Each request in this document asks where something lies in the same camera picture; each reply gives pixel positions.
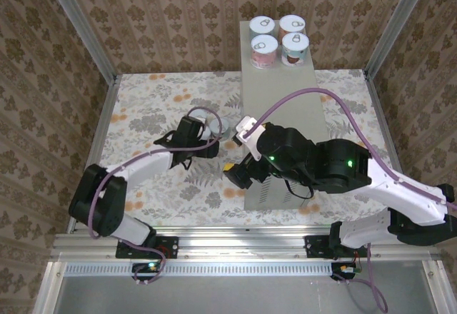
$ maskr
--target can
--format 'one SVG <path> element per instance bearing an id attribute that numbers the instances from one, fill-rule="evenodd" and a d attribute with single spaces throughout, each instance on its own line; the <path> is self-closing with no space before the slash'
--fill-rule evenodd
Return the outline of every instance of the can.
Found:
<path id="1" fill-rule="evenodd" d="M 281 60 L 287 66 L 301 66 L 308 53 L 309 38 L 304 34 L 286 34 L 283 38 Z"/>
<path id="2" fill-rule="evenodd" d="M 249 39 L 252 40 L 259 34 L 269 34 L 273 36 L 274 20 L 268 16 L 257 16 L 249 22 Z"/>
<path id="3" fill-rule="evenodd" d="M 225 141 L 226 139 L 230 138 L 230 133 L 231 133 L 230 122 L 229 122 L 229 120 L 227 120 L 227 118 L 224 118 L 224 117 L 221 118 L 221 122 L 222 122 L 221 141 Z M 209 130 L 211 131 L 211 137 L 217 138 L 217 136 L 219 134 L 219 121 L 217 119 L 213 119 L 209 123 Z"/>
<path id="4" fill-rule="evenodd" d="M 291 32 L 299 32 L 300 34 L 302 34 L 304 32 L 305 25 L 305 19 L 301 18 L 300 16 L 295 16 L 293 14 L 283 16 L 279 20 L 279 43 L 282 44 L 283 37 Z"/>
<path id="5" fill-rule="evenodd" d="M 268 69 L 274 65 L 278 41 L 273 36 L 261 34 L 251 41 L 251 63 L 259 69 Z"/>

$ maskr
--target yellow object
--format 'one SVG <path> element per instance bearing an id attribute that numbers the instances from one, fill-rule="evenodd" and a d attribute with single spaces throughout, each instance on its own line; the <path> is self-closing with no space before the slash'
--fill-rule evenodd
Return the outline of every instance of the yellow object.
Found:
<path id="1" fill-rule="evenodd" d="M 226 165 L 224 166 L 224 169 L 222 169 L 222 171 L 229 171 L 230 169 L 233 168 L 235 164 L 233 163 L 226 163 Z"/>

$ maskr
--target gray floor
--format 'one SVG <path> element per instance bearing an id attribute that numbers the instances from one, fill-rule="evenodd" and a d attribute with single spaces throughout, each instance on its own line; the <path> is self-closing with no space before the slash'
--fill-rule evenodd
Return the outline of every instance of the gray floor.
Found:
<path id="1" fill-rule="evenodd" d="M 389 313 L 436 313 L 420 262 L 378 262 L 376 286 Z M 369 287 L 316 277 L 65 278 L 58 314 L 69 313 L 380 313 Z"/>

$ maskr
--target floral tablecloth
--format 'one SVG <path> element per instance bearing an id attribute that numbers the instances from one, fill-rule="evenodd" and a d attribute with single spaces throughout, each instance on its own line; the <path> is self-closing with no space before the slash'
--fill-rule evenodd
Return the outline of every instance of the floral tablecloth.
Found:
<path id="1" fill-rule="evenodd" d="M 348 104 L 362 131 L 390 164 L 361 71 L 316 71 L 316 78 L 319 87 L 337 93 Z M 147 151 L 194 106 L 214 109 L 233 127 L 241 117 L 240 89 L 237 71 L 123 75 L 101 164 L 120 163 Z M 329 96 L 321 101 L 330 137 L 362 145 L 339 106 Z M 156 226 L 213 226 L 326 224 L 369 216 L 383 208 L 363 196 L 317 193 L 299 210 L 245 211 L 244 192 L 222 175 L 226 162 L 242 158 L 242 148 L 232 141 L 221 142 L 218 157 L 195 158 L 189 171 L 177 166 L 137 186 L 127 195 L 126 211 Z"/>

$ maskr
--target can lid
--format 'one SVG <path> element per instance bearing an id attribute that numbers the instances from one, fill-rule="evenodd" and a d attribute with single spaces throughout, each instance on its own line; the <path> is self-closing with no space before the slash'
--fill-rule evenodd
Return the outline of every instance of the can lid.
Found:
<path id="1" fill-rule="evenodd" d="M 259 34 L 252 38 L 251 48 L 260 54 L 269 54 L 278 48 L 278 41 L 268 34 Z"/>
<path id="2" fill-rule="evenodd" d="M 249 22 L 249 28 L 259 34 L 267 34 L 274 30 L 274 20 L 269 16 L 257 16 Z"/>
<path id="3" fill-rule="evenodd" d="M 225 118 L 221 118 L 221 122 L 222 122 L 222 133 L 225 133 L 230 128 L 230 123 Z M 212 134 L 219 133 L 219 122 L 217 119 L 213 119 L 209 123 L 209 129 L 211 130 Z"/>
<path id="4" fill-rule="evenodd" d="M 283 37 L 283 46 L 293 51 L 304 50 L 309 46 L 309 38 L 304 34 L 291 32 Z"/>
<path id="5" fill-rule="evenodd" d="M 279 26 L 287 32 L 298 32 L 305 28 L 305 19 L 289 14 L 279 20 Z"/>

